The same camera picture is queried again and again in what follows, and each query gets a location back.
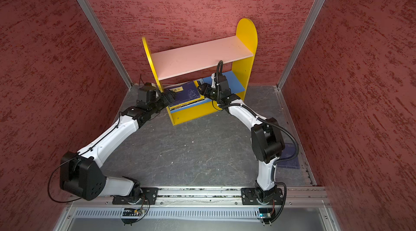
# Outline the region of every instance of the marble patterned floor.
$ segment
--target marble patterned floor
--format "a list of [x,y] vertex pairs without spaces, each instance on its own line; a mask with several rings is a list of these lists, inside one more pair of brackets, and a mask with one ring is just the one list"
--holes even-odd
[[[137,86],[122,110],[133,106]],[[245,103],[257,113],[286,127],[273,87],[250,86]],[[225,111],[173,126],[166,110],[130,135],[101,167],[107,176],[127,176],[142,186],[254,186],[258,161],[250,131]],[[300,169],[277,168],[276,180],[304,186]]]

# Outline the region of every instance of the pink shelf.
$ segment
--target pink shelf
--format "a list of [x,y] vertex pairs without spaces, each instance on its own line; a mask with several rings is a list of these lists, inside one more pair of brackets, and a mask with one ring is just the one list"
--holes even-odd
[[152,54],[159,80],[180,76],[208,67],[252,57],[253,53],[237,38],[230,36]]

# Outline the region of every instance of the wallpaper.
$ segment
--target wallpaper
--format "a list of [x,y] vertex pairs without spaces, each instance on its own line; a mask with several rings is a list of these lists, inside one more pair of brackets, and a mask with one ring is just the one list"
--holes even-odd
[[416,0],[326,0],[283,94],[343,230],[416,229]]
[[[278,82],[313,1],[89,0],[134,83],[140,75],[144,81],[154,81],[142,36],[155,53],[233,36],[238,21],[250,18],[258,33],[250,83],[257,84]],[[185,82],[213,71],[205,69],[164,82]]]
[[[0,229],[51,230],[47,181],[109,127],[127,87],[76,0],[0,0]],[[55,199],[68,199],[51,184]]]

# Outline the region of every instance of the black mounting plate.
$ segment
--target black mounting plate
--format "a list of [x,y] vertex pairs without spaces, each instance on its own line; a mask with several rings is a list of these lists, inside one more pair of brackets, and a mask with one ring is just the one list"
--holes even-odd
[[[257,197],[254,193],[255,188],[242,188],[241,189],[241,200],[243,205],[262,205],[258,202]],[[273,200],[275,201],[275,205],[282,205],[283,204],[283,195],[282,189],[277,188],[277,193],[273,195]]]
[[[154,205],[156,203],[156,199],[157,199],[157,192],[158,192],[158,188],[146,188],[146,187],[141,187],[141,190],[143,192],[143,194],[146,196],[146,200],[145,200],[145,204],[148,205],[148,203],[146,202],[147,200],[149,200],[149,203],[151,205]],[[141,205],[143,203],[142,198],[137,202],[136,205]],[[132,205],[130,203],[128,203],[124,197],[122,196],[114,196],[113,197],[113,205]]]

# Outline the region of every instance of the yellow label on book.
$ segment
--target yellow label on book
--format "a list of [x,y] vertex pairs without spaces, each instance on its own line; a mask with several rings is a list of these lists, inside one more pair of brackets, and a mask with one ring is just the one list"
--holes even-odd
[[171,90],[172,92],[180,92],[180,91],[183,91],[184,90],[184,88],[183,87],[177,87],[177,88],[172,88],[172,89],[169,89],[169,90]]

